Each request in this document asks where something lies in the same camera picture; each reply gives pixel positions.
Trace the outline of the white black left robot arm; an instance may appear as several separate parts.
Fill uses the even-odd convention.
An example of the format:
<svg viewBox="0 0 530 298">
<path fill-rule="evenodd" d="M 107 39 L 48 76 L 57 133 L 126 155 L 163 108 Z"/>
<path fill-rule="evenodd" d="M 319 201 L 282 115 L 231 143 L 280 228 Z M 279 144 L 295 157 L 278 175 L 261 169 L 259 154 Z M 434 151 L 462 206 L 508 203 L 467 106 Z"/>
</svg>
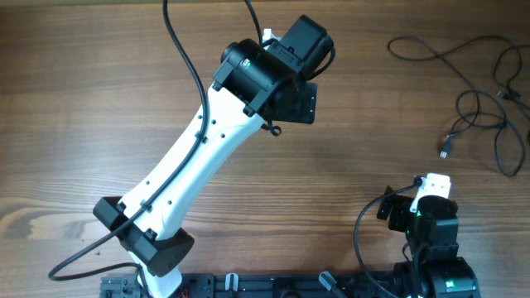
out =
<svg viewBox="0 0 530 298">
<path fill-rule="evenodd" d="M 235 149 L 261 129 L 277 135 L 282 122 L 314 122 L 314 79 L 335 54 L 330 35 L 301 16 L 284 36 L 264 37 L 228 45 L 205 103 L 169 152 L 142 183 L 94 207 L 137 265 L 143 297 L 168 297 L 181 285 L 179 264 L 194 244 L 183 220 Z"/>
</svg>

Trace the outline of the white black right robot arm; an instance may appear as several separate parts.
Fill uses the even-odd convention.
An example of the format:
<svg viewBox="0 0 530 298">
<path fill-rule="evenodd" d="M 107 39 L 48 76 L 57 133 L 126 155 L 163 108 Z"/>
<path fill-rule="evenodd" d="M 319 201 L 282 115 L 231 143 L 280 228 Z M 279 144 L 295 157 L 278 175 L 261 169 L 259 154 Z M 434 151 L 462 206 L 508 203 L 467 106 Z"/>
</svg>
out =
<svg viewBox="0 0 530 298">
<path fill-rule="evenodd" d="M 456 202 L 427 195 L 417 201 L 387 187 L 377 218 L 406 236 L 411 257 L 393 267 L 382 286 L 397 297 L 480 298 L 478 279 L 458 255 L 459 220 Z"/>
</svg>

